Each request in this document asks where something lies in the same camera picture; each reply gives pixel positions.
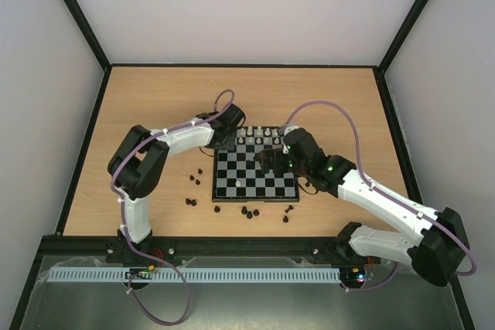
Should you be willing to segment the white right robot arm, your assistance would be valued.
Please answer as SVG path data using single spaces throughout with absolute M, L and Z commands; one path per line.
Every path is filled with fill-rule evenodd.
M 445 287 L 458 274 L 469 250 L 462 217 L 449 207 L 438 211 L 391 191 L 340 155 L 327 155 L 305 129 L 285 130 L 280 148 L 258 152 L 264 173 L 291 172 L 305 178 L 318 192 L 351 202 L 374 214 L 394 231 L 348 223 L 337 235 L 337 252 L 348 262 L 379 257 L 411 267 L 417 275 Z

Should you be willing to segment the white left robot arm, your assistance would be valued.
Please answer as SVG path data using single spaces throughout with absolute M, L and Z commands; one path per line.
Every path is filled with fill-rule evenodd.
M 171 128 L 148 130 L 135 125 L 108 164 L 111 190 L 118 196 L 119 236 L 135 256 L 150 258 L 149 196 L 159 184 L 166 160 L 192 148 L 220 149 L 244 123 L 245 113 L 229 103 Z

